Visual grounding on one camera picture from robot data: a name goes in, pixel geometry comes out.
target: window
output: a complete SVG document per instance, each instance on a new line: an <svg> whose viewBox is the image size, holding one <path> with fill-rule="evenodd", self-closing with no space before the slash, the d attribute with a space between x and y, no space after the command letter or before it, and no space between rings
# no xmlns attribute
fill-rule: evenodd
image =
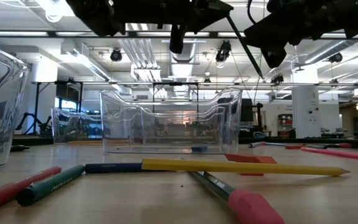
<svg viewBox="0 0 358 224"><path fill-rule="evenodd" d="M77 104L72 101L62 100L62 110L65 111L76 111Z"/></svg>
<svg viewBox="0 0 358 224"><path fill-rule="evenodd" d="M59 98L55 97L55 107L59 107Z"/></svg>

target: desk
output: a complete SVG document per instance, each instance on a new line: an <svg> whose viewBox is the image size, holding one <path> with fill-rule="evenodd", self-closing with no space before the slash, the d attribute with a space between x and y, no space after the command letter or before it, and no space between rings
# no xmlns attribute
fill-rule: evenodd
<svg viewBox="0 0 358 224"><path fill-rule="evenodd" d="M358 160L280 146L261 146L243 153L271 155L279 164L338 166L342 177L266 174L213 174L237 187L262 194L286 223L358 223ZM67 169L94 162L139 162L141 157L213 159L224 156L104 154L101 146L35 146L12 153L0 167L0 185L51 166ZM238 223L219 197L186 172L84 175L30 207L16 201L0 207L0 224L7 223Z"/></svg>

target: yellow pencil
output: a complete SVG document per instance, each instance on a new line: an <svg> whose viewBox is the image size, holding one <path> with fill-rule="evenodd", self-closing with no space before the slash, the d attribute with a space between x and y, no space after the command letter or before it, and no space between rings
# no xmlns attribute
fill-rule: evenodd
<svg viewBox="0 0 358 224"><path fill-rule="evenodd" d="M176 159L143 159L142 169L332 176L339 176L350 172L338 167L257 164L249 162L188 161Z"/></svg>

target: green pencil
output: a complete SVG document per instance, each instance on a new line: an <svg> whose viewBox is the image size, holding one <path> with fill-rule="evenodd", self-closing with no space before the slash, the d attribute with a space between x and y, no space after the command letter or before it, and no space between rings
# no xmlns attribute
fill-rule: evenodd
<svg viewBox="0 0 358 224"><path fill-rule="evenodd" d="M59 187L79 177L84 170L85 167L83 165L77 165L45 180L35 182L29 187L21 190L17 194L16 200L22 206L32 205L40 199L48 196Z"/></svg>

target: red object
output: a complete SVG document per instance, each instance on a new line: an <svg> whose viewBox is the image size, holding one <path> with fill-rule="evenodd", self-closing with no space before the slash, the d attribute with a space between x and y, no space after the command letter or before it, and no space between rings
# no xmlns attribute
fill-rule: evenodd
<svg viewBox="0 0 358 224"><path fill-rule="evenodd" d="M303 145L285 145L284 147L286 149L301 149L301 147L303 147Z"/></svg>
<svg viewBox="0 0 358 224"><path fill-rule="evenodd" d="M260 194L236 189L229 196L229 207L242 224L284 223L284 219Z"/></svg>
<svg viewBox="0 0 358 224"><path fill-rule="evenodd" d="M10 200L15 199L17 193L22 189L28 187L31 183L46 179L50 176L60 173L61 171L62 168L60 167L51 167L37 174L26 177L22 180L3 185L2 187L0 187L0 206Z"/></svg>
<svg viewBox="0 0 358 224"><path fill-rule="evenodd" d="M352 144L350 143L339 143L337 144L338 146L342 147L342 148L353 148Z"/></svg>
<svg viewBox="0 0 358 224"><path fill-rule="evenodd" d="M277 162L271 156L249 156L249 155L240 155L227 153L226 159L233 162L253 162L253 163L269 163L276 164ZM241 175L264 175L264 174L241 174Z"/></svg>
<svg viewBox="0 0 358 224"><path fill-rule="evenodd" d="M322 154L358 159L358 153L354 153L354 152L342 152L342 151L335 151L335 150L328 150L328 149L313 149L310 147L302 147L301 149L302 151L306 151L306 152L315 152L315 153L322 153Z"/></svg>

